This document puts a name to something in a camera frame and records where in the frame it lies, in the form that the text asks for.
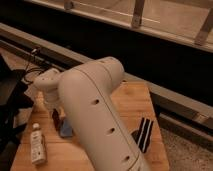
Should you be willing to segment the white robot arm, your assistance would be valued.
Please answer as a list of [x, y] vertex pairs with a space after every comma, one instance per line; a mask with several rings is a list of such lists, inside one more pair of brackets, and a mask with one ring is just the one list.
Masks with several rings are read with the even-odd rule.
[[95, 171], [151, 171], [111, 100], [123, 77], [122, 63], [105, 57], [34, 80], [47, 108], [63, 108]]

